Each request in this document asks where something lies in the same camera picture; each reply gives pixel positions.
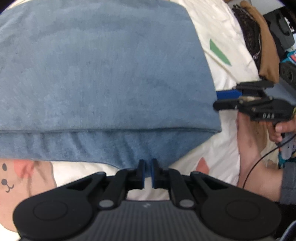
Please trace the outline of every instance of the gray sleeve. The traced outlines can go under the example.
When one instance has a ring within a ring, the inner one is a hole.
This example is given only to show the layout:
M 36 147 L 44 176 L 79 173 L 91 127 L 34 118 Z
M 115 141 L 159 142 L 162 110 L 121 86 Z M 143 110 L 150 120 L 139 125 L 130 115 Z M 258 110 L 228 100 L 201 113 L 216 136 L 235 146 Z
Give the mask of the gray sleeve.
M 286 162 L 281 185 L 280 204 L 296 205 L 296 163 Z

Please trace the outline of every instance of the black cable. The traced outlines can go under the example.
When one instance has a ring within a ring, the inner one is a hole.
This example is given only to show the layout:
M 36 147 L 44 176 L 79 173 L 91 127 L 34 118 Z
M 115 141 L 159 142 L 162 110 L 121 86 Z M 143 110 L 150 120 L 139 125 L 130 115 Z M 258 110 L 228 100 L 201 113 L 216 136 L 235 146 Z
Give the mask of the black cable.
M 278 145 L 276 148 L 272 149 L 270 152 L 266 153 L 263 157 L 261 157 L 261 158 L 259 159 L 259 161 L 257 161 L 257 162 L 255 163 L 255 165 L 254 165 L 254 166 L 251 168 L 251 170 L 249 171 L 249 173 L 248 173 L 248 175 L 247 175 L 247 177 L 246 177 L 246 179 L 245 179 L 245 181 L 244 181 L 244 184 L 242 185 L 242 188 L 244 189 L 244 187 L 245 187 L 245 185 L 246 185 L 246 182 L 247 182 L 247 180 L 248 180 L 248 178 L 249 178 L 251 172 L 254 170 L 254 168 L 257 166 L 257 164 L 258 164 L 260 161 L 262 161 L 262 160 L 263 160 L 266 156 L 268 156 L 270 153 L 274 152 L 275 150 L 277 150 L 277 149 L 283 147 L 284 145 L 286 145 L 287 143 L 289 143 L 289 142 L 290 142 L 291 140 L 293 140 L 295 137 L 296 137 L 296 134 L 293 135 L 293 136 L 292 136 L 289 140 L 287 140 L 286 142 L 284 142 L 284 143 Z

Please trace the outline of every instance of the blue cloth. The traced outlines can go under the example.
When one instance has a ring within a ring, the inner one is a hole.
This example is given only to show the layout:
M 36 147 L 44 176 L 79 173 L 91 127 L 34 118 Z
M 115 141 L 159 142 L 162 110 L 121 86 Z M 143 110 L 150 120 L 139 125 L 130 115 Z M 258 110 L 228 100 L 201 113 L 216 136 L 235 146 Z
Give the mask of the blue cloth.
M 0 23 L 2 158 L 168 167 L 221 130 L 180 5 L 38 0 Z

